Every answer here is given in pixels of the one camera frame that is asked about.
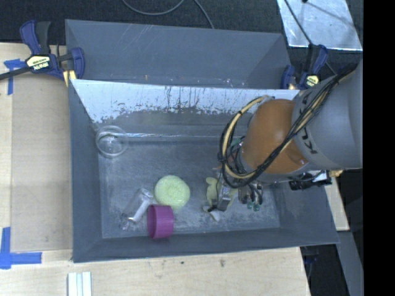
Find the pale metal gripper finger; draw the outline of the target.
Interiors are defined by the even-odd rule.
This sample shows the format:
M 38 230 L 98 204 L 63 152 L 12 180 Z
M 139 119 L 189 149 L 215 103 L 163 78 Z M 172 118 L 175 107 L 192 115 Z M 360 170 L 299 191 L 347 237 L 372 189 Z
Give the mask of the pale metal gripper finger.
M 231 188 L 225 185 L 220 186 L 217 194 L 217 209 L 220 211 L 226 211 L 231 200 Z

